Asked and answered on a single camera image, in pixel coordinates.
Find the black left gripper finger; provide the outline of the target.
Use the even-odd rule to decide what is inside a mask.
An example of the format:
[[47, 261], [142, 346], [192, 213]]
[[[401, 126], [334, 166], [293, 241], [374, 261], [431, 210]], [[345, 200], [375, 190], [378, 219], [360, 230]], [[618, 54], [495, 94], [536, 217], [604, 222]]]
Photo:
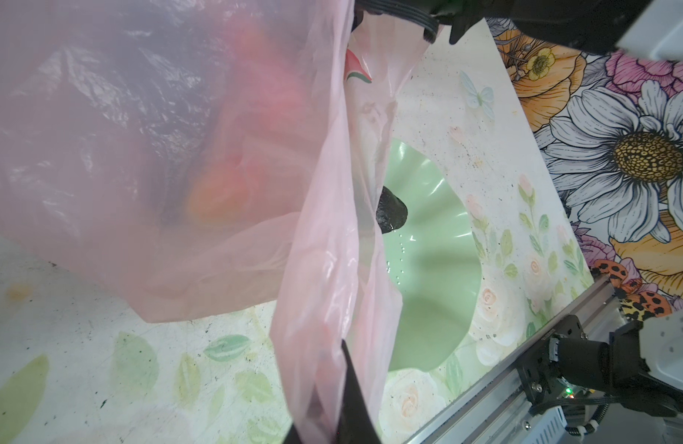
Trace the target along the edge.
[[286, 443], [380, 442], [345, 340], [305, 340], [284, 353]]

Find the dark avocado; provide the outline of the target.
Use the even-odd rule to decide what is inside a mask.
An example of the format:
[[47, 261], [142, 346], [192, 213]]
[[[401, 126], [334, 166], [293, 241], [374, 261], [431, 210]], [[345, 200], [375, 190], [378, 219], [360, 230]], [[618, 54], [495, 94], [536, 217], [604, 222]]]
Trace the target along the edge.
[[376, 223], [383, 234], [402, 228], [408, 218], [408, 208], [387, 187], [383, 187], [376, 209]]

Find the pink plastic bag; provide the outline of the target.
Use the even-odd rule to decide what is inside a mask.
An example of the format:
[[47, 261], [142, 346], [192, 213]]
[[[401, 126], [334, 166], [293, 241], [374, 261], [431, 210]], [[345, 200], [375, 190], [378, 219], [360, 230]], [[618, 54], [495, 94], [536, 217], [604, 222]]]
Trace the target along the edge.
[[0, 231], [151, 322], [273, 301], [372, 422], [402, 311], [376, 209], [424, 30], [356, 1], [0, 1]]

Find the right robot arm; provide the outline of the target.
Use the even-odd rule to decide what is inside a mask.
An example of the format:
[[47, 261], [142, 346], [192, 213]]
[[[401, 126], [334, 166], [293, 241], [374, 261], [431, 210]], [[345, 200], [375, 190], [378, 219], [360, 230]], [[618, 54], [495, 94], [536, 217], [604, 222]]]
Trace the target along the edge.
[[451, 28], [455, 44], [483, 18], [503, 18], [532, 38], [593, 55], [622, 50], [683, 62], [683, 0], [361, 0], [354, 3], [352, 27], [365, 14], [418, 25], [430, 44], [442, 26]]

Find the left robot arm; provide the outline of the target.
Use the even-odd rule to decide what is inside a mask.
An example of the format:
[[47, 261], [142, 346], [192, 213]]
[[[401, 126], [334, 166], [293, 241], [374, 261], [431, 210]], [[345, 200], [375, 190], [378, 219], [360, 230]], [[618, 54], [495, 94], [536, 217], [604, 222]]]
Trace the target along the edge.
[[590, 340], [569, 314], [422, 427], [412, 443], [559, 443], [596, 433], [613, 405], [683, 416], [683, 313], [633, 320]]

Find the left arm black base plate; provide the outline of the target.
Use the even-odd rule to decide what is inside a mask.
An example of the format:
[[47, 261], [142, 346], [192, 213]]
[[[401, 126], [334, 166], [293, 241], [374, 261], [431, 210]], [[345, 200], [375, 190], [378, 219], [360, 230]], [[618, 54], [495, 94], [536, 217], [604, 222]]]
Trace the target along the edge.
[[583, 329], [577, 316], [569, 314], [547, 333], [537, 334], [533, 343], [516, 361], [522, 389], [532, 405], [568, 397], [571, 385], [558, 368], [558, 342], [581, 339]]

